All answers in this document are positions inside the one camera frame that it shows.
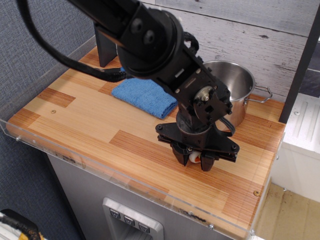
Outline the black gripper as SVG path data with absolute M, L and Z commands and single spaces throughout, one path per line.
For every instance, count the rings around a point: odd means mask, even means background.
M 208 172 L 214 165 L 215 158 L 235 162 L 240 150 L 239 145 L 227 136 L 219 135 L 213 127 L 202 132 L 185 132 L 176 122 L 161 123 L 155 127 L 158 140 L 168 143 L 178 162 L 184 167 L 193 151 L 200 155 L 201 169 Z

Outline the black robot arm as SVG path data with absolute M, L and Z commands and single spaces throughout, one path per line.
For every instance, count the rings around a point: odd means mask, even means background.
M 216 126 L 232 112 L 230 91 L 185 45 L 174 15 L 137 0 L 75 0 L 73 5 L 117 45 L 128 74 L 154 81 L 177 100 L 176 122 L 159 124 L 156 132 L 180 164 L 186 165 L 194 151 L 200 152 L 205 172 L 219 159 L 236 161 L 239 146 Z

